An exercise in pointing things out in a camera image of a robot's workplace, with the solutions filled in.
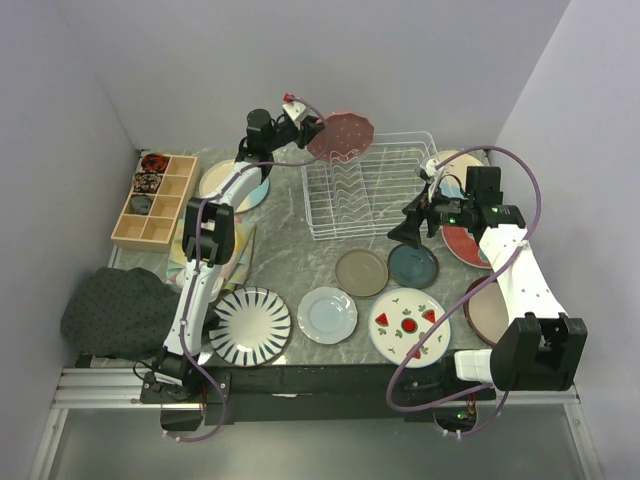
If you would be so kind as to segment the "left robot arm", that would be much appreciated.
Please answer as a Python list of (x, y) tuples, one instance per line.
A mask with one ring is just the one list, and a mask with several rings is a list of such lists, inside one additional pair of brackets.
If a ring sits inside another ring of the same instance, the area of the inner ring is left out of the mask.
[(300, 100), (282, 110), (277, 119), (265, 109), (249, 112), (231, 173), (211, 194), (188, 201), (182, 236), (184, 286), (170, 330), (144, 380), (145, 393), (168, 393), (186, 402), (203, 391), (196, 356), (211, 294), (223, 285), (223, 266), (235, 248), (235, 210), (279, 164), (276, 150), (290, 143), (303, 149), (328, 131), (326, 119)]

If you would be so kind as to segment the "light blue scalloped plate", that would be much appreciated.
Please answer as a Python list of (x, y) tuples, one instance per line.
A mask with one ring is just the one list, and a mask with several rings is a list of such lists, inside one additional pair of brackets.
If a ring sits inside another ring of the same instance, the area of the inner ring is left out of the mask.
[(358, 323), (354, 300), (333, 287), (316, 288), (304, 295), (297, 311), (303, 334), (322, 345), (335, 345), (350, 337)]

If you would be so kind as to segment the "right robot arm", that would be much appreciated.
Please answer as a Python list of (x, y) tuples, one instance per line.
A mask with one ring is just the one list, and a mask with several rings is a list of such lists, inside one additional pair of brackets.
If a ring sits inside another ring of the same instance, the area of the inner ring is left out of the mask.
[(470, 233), (494, 272), (508, 315), (505, 333), (491, 349), (461, 350), (441, 371), (444, 395), (460, 399), (474, 382), (502, 391), (566, 391), (573, 384), (587, 339), (585, 322), (569, 316), (549, 289), (528, 238), (520, 210), (503, 202), (501, 171), (471, 166), (460, 198), (442, 195), (436, 182), (403, 210), (405, 219), (388, 237), (411, 247), (420, 228), (434, 236), (442, 226)]

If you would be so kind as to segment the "pink polka dot plate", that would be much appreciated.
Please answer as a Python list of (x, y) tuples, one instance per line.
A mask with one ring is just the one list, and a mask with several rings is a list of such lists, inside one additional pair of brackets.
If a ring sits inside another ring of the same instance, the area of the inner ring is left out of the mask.
[(323, 129), (307, 145), (316, 159), (345, 163), (364, 153), (374, 138), (374, 126), (357, 113), (338, 111), (326, 117), (329, 129)]

